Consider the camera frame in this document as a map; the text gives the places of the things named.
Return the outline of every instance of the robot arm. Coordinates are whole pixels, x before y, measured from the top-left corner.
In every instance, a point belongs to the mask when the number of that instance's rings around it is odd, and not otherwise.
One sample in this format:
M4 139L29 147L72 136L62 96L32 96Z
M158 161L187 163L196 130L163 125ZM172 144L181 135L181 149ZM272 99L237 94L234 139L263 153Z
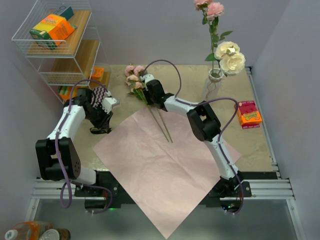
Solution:
M151 74L145 75L143 80L146 86L143 93L148 104L156 105L157 108L166 112L173 112L187 117L195 137L204 142L209 148L221 176L221 180L216 186L218 188L217 191L231 193L236 190L240 184L238 179L242 182L243 177L234 164L222 137L220 137L220 146L223 152L219 147L218 138L221 132L221 123L211 106L208 103L195 106L197 104L194 102L176 98L172 93L165 93L161 83Z
M56 154L55 138L61 122L66 115L69 115L61 128L58 139L63 165L69 179L87 185L96 183L96 172L81 166L73 141L80 123L84 119L90 120L93 124L94 128L90 130L93 134L109 133L111 131L109 123L113 115L112 108L119 105L119 101L108 92L105 93L102 101L94 107L92 95L93 91L90 89L80 88L77 97L72 99L70 112L68 112L69 101L67 101L64 105L62 117L55 129L46 139L37 141L35 150L40 174L44 180L60 181L64 179L58 159L54 157Z

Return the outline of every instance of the snack box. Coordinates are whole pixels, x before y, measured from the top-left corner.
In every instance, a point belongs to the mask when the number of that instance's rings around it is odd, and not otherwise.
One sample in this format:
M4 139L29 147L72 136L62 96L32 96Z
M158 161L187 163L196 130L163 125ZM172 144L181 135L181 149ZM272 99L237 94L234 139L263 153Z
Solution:
M240 101L237 115L242 129L260 128L263 121L255 101Z
M54 50L61 43L61 41L55 40L65 40L76 28L68 23L64 17L50 14L29 32L35 40L49 40L37 41L39 46Z

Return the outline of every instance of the white rose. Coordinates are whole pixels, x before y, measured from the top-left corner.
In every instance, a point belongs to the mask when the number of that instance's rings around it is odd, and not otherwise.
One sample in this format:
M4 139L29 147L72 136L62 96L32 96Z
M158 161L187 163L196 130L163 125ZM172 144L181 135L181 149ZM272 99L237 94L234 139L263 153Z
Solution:
M246 58L241 52L232 56L225 55L220 61L220 67L224 74L229 76L237 75L245 68Z
M238 46L238 44L232 41L223 41L216 48L214 57L218 60L221 60L227 54L228 49L234 49L235 53L240 53L240 47Z

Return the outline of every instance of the plastic bottle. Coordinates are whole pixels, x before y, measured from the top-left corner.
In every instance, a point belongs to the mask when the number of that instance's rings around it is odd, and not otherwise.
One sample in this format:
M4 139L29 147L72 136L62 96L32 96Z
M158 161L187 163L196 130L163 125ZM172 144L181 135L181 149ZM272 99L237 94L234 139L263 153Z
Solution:
M45 221L27 221L15 225L4 235L5 240L38 240L40 236L52 229L53 225Z

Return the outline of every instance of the green box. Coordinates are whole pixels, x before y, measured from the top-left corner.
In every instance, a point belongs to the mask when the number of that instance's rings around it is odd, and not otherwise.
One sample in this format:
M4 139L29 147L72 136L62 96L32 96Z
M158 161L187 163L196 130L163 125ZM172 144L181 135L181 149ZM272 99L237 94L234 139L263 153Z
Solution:
M62 5L52 14L64 17L68 21L74 15L74 11L72 10L71 6Z
M48 41L36 41L36 44L38 44L39 46L42 46L42 47L44 47L46 49L50 49L50 50L54 50L57 47L55 41L52 40L49 33L47 33L46 31L31 29L29 31L29 33L31 34L32 38L35 40L36 39L48 40Z

